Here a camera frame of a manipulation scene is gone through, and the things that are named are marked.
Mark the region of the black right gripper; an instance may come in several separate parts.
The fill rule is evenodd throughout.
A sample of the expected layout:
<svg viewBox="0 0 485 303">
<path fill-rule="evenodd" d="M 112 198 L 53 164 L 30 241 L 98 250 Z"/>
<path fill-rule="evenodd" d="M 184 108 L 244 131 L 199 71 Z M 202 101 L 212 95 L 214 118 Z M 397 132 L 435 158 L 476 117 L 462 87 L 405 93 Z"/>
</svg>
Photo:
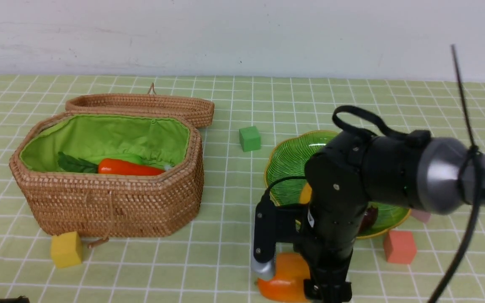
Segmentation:
<svg viewBox="0 0 485 303">
<path fill-rule="evenodd" d="M 347 274 L 354 240 L 327 247 L 319 240 L 302 240 L 299 253 L 306 261 L 310 278 L 304 279 L 304 295 L 312 303 L 347 303 L 352 299 L 352 283 Z"/>
</svg>

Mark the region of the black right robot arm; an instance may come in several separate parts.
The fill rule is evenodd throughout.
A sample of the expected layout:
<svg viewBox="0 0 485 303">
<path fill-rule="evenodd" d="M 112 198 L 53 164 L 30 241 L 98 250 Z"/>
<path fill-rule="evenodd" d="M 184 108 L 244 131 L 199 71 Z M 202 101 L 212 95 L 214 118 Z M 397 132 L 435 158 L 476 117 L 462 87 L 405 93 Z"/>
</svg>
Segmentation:
<svg viewBox="0 0 485 303">
<path fill-rule="evenodd" d="M 485 155 L 454 138 L 342 132 L 305 165 L 312 189 L 300 253 L 310 268 L 308 299 L 347 302 L 354 242 L 371 202 L 448 215 L 485 207 Z"/>
</svg>

